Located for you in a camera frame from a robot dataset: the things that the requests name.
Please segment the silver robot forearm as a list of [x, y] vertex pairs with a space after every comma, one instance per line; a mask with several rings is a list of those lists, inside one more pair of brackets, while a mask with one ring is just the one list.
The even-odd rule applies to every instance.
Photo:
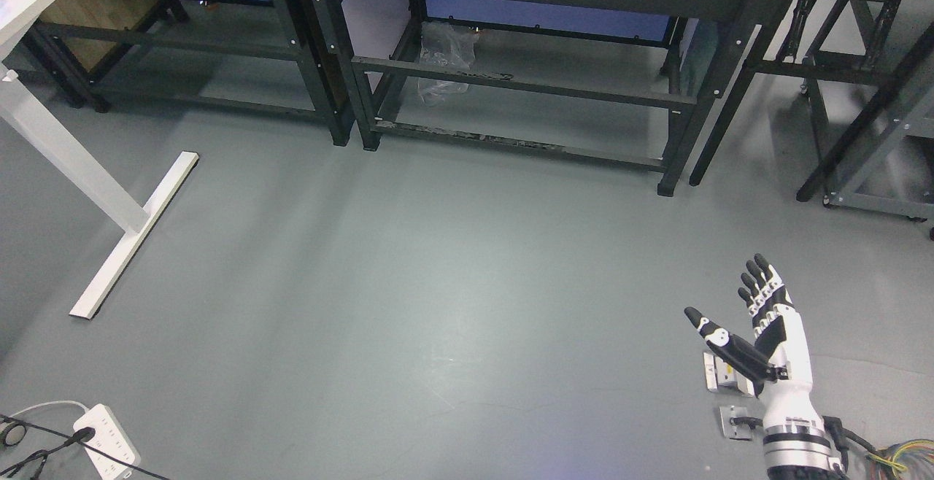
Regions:
[[768, 479], [844, 479], [848, 473], [837, 430], [805, 418], [775, 424], [763, 420], [762, 429]]

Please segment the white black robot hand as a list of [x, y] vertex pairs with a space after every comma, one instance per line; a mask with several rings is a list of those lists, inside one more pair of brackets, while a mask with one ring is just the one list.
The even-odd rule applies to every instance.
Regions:
[[717, 357], [748, 379], [754, 396], [763, 403], [765, 427], [800, 425], [820, 429], [814, 409], [813, 369], [803, 317], [787, 284], [761, 254], [745, 263], [738, 296], [750, 317], [754, 341], [730, 333], [710, 317], [688, 306], [684, 314]]

